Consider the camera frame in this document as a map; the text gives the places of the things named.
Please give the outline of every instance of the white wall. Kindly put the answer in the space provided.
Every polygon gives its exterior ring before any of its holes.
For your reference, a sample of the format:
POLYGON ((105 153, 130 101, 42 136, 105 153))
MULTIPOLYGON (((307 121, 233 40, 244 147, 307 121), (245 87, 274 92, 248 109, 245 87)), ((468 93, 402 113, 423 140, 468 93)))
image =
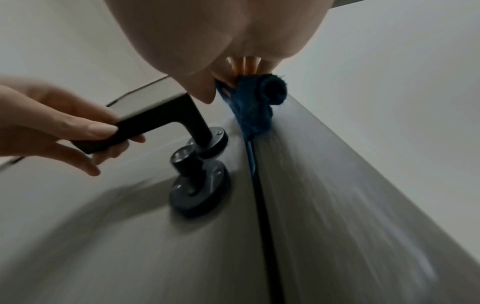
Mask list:
POLYGON ((479 0, 365 0, 333 9, 277 72, 297 100, 480 260, 479 0))
POLYGON ((99 104, 163 76, 102 0, 0 1, 0 74, 39 77, 99 104))

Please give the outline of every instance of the skin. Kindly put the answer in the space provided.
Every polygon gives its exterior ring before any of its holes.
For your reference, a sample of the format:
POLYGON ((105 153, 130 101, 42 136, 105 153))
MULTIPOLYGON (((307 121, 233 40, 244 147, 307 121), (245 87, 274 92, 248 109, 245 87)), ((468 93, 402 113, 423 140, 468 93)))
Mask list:
MULTIPOLYGON (((105 0, 138 53, 209 104, 215 79, 235 88, 238 75, 267 74, 298 53, 333 0, 105 0)), ((104 139, 114 112, 37 80, 0 77, 0 156, 40 156, 91 176, 118 157, 124 142, 95 154, 59 140, 104 139)), ((132 138, 144 142, 145 137, 132 138)))

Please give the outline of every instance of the rolled cloth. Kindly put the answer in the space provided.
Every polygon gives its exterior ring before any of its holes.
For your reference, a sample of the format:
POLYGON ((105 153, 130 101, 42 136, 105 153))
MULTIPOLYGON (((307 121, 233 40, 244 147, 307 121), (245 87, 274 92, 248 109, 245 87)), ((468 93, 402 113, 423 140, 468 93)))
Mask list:
POLYGON ((219 81, 216 88, 233 111, 247 141, 272 128, 271 106, 280 105, 287 98, 285 81, 272 74, 240 76, 235 90, 219 81))

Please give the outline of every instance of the blue towel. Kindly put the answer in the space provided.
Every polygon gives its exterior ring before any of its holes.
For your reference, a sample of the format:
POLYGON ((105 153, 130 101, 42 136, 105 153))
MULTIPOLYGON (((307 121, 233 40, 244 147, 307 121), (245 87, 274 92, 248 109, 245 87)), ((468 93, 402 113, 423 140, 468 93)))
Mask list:
POLYGON ((219 81, 216 88, 233 111, 247 141, 272 128, 271 106, 280 105, 287 98, 285 81, 272 74, 240 76, 235 90, 219 81))

